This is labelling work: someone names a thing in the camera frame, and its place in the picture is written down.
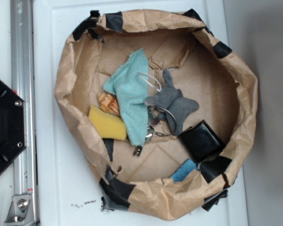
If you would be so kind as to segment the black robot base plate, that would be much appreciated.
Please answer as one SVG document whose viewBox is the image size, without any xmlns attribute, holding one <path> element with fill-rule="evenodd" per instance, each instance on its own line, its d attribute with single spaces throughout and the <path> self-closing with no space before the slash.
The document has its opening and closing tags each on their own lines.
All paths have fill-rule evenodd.
<svg viewBox="0 0 283 226">
<path fill-rule="evenodd" d="M 0 80 L 0 175 L 25 149 L 25 101 Z"/>
</svg>

